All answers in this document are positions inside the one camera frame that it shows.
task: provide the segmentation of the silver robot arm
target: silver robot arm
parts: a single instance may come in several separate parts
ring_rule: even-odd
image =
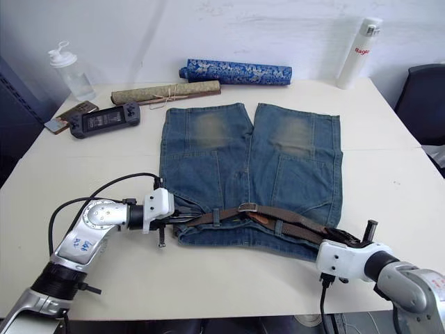
[[[361,248],[324,240],[316,260],[318,270],[342,282],[359,278],[377,283],[375,292],[394,304],[411,333],[445,334],[445,276],[401,262],[390,247],[372,238],[373,231],[365,233],[369,244]]]
[[[80,289],[99,292],[84,283],[93,262],[105,251],[108,238],[122,228],[142,228],[147,233],[150,223],[163,219],[175,210],[173,195],[158,188],[145,196],[144,205],[94,200],[82,212],[70,233],[51,255],[34,284],[27,288],[0,324],[0,334],[22,311],[61,318],[69,311]]]

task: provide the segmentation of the jeans pocket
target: jeans pocket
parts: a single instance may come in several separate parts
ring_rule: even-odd
[[[333,165],[313,159],[280,155],[272,206],[290,209],[327,224],[334,192]]]
[[[224,209],[216,151],[164,156],[162,176],[174,195],[193,202],[205,212]]]

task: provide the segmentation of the white thermos bottle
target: white thermos bottle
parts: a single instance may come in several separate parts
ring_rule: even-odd
[[[96,97],[96,93],[77,61],[77,56],[68,51],[61,51],[68,45],[69,42],[65,40],[58,43],[58,49],[48,52],[50,64],[60,74],[75,98],[79,101],[92,100]]]
[[[367,17],[363,20],[362,26],[355,36],[349,55],[337,79],[337,87],[349,89],[354,86],[355,79],[359,76],[371,52],[375,39],[380,32],[381,25],[382,20],[374,17]]]

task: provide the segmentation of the denim shorts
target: denim shorts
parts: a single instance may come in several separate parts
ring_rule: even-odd
[[[336,227],[341,216],[339,116],[258,104],[254,125],[243,104],[167,111],[161,177],[177,208],[209,213],[241,203],[280,207]],[[249,246],[315,260],[318,246],[266,229],[240,214],[175,227],[180,244]]]

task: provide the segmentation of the metal buckle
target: metal buckle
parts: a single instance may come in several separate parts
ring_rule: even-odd
[[[238,212],[258,212],[258,204],[246,202],[238,207]]]

